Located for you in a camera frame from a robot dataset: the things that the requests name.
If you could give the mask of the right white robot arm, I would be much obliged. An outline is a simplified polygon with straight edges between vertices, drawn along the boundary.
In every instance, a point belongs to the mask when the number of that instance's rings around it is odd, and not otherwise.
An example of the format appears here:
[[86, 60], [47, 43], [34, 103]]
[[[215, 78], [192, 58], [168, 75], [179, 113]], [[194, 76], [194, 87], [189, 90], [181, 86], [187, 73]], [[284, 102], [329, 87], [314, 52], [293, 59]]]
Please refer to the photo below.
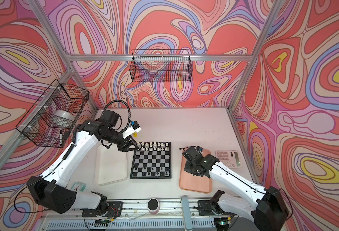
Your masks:
[[260, 231], [280, 231], [283, 228], [291, 214], [279, 189], [253, 183], [229, 169], [215, 156], [203, 156], [202, 151], [199, 146], [182, 148], [186, 159], [184, 170], [193, 176], [220, 182], [238, 196], [218, 190], [208, 201], [208, 206], [199, 211], [214, 215], [232, 213], [254, 222]]

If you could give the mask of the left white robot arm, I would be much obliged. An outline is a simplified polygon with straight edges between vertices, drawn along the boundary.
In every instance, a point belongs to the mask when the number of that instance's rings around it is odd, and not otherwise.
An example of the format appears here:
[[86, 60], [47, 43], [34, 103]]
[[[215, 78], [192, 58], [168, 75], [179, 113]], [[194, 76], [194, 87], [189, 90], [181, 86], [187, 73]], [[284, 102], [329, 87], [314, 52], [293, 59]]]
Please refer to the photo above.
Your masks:
[[61, 156], [39, 177], [32, 176], [26, 183], [36, 204], [59, 214], [72, 209], [89, 210], [102, 217], [108, 212], [107, 197], [98, 192], [76, 192], [67, 185], [86, 154], [97, 143], [116, 145], [119, 152], [138, 150], [133, 133], [140, 132], [137, 121], [128, 120], [120, 131], [114, 127], [119, 114], [104, 110], [96, 120], [86, 120], [73, 131], [72, 142]]

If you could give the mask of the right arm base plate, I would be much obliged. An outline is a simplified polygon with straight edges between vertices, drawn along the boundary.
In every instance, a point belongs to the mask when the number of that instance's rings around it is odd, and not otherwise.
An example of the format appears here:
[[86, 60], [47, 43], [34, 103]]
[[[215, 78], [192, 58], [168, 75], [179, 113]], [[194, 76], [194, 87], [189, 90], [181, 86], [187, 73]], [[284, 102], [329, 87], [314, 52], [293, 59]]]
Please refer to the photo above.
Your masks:
[[199, 212], [200, 216], [235, 216], [234, 213], [225, 212], [221, 209], [218, 202], [225, 191], [218, 190], [209, 200], [198, 200], [197, 206], [194, 207]]

